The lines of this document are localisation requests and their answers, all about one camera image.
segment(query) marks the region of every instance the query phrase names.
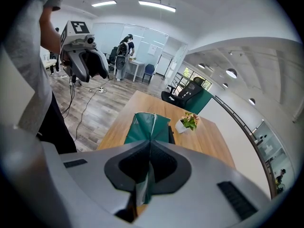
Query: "power strip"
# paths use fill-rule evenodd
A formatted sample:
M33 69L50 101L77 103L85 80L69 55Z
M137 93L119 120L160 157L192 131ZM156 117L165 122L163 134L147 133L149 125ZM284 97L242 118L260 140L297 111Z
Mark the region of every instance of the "power strip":
M106 88L99 87L99 93L105 93L105 92L106 92Z

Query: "railing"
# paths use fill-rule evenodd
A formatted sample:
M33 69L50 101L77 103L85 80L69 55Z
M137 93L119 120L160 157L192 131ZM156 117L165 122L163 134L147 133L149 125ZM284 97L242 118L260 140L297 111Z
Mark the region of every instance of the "railing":
M273 199L276 195L276 182L275 182L275 177L272 171L272 168L270 165L266 165L264 158L262 154L260 153L257 144L255 143L253 137L255 138L254 134L251 132L251 130L247 127L247 125L244 123L244 121L229 107L225 102L223 102L220 98L217 96L213 97L215 101L217 101L226 111L227 113L236 121L236 123L239 125L239 127L243 130L244 134L247 136L249 139L250 143L252 144L253 148L256 151L257 156L259 157L261 164L263 166L267 182L269 185L270 189L270 196L271 199Z
M191 81L191 79L185 77L185 75L176 73L176 75L172 81L172 86L174 86L176 88L176 90L173 91L173 94L178 95L179 92L186 86L186 84L182 82L182 79Z
M236 121L238 121L244 128L245 130L249 133L249 135L253 138L253 140L257 140L257 138L255 137L255 135L253 134L253 132L251 132L250 128L246 125L246 123L244 123L244 121L238 116L238 114L235 113L235 111L233 111L225 102L223 102L218 96L215 96L215 98L218 100L218 102L220 102L221 104L223 104L226 108L228 108L228 110L234 115L234 119Z

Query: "backpack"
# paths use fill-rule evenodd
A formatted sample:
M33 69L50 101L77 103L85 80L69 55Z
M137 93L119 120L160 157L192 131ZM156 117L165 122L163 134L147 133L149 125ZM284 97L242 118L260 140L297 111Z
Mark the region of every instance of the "backpack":
M117 48L117 57L116 57L116 61L115 61L115 65L117 69L123 69L124 65L126 63L127 59L127 55L129 52L129 45L126 42L122 42L120 43L120 45Z

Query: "cable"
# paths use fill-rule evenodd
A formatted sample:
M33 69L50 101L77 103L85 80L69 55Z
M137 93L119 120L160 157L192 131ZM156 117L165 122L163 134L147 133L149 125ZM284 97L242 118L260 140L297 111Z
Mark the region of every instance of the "cable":
M80 119L80 122L78 123L78 125L77 125L77 128L76 128L76 138L75 138L75 140L74 140L74 142L76 141L76 139L77 139L77 131L78 131L78 127L79 127L79 125L81 124L81 122L82 122L82 117L83 117L83 115L84 115L84 112L85 112L85 110L86 110L86 108L87 108L87 105L89 104L89 102L92 100L92 98L93 98L93 96L96 94L96 92L97 92L98 90L96 90L95 91L95 93L91 96L91 98L89 99L89 101L86 103L86 106L85 106L85 109L83 110L83 112L81 113L81 119Z
M70 77L70 80L69 80L69 84L70 84L70 95L71 95L71 101L70 101L70 104L68 106L68 108L66 110L64 110L61 114L63 115L64 113L67 112L67 115L64 117L66 118L70 112L70 107L71 107L71 104L73 102L73 99L75 97L75 88L74 88L74 84L72 82L72 77Z
M93 92L94 89L101 88L101 86L104 86L104 85L105 85L106 83L108 83L110 80L111 80L111 79L109 79L108 81L106 81L106 82L103 83L102 85L97 86L97 87L95 87L95 88L85 87L85 86L83 86L83 85L80 83L80 81L79 81L79 84L80 84L80 86L82 86L83 88L89 89L89 92Z
M93 89L96 89L96 88L101 88L101 86L104 86L106 83L108 83L109 81L105 82L104 84L100 85L99 87L95 87L95 88L90 88L89 92L92 92ZM97 91L99 90L96 90L95 93L91 96L91 98L89 99L89 101L86 103L86 106L85 106L85 109L83 110L83 112L81 113L81 119L80 119L80 122L78 123L77 125L77 128L76 128L76 138L74 140L74 142L76 141L77 139L77 131L78 131L78 127L80 126L81 122L82 122L82 117L84 115L84 112L86 111L86 108L87 108L87 105L90 103L90 101L92 100L93 96L97 93Z

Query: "flower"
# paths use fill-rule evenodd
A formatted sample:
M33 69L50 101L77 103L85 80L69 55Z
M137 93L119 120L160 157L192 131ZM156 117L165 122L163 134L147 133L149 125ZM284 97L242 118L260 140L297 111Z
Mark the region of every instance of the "flower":
M185 128L190 128L194 130L197 128L199 116L193 113L185 112L185 115L181 117L181 122Z

